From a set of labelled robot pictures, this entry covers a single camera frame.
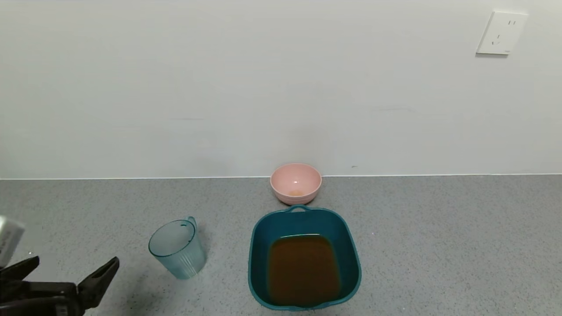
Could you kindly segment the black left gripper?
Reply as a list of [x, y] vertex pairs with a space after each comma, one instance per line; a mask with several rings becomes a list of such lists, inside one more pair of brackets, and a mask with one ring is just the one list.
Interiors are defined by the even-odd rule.
[[34, 256], [1, 268], [2, 316], [83, 316], [99, 306], [120, 260], [113, 257], [76, 286], [68, 282], [22, 281], [40, 264]]

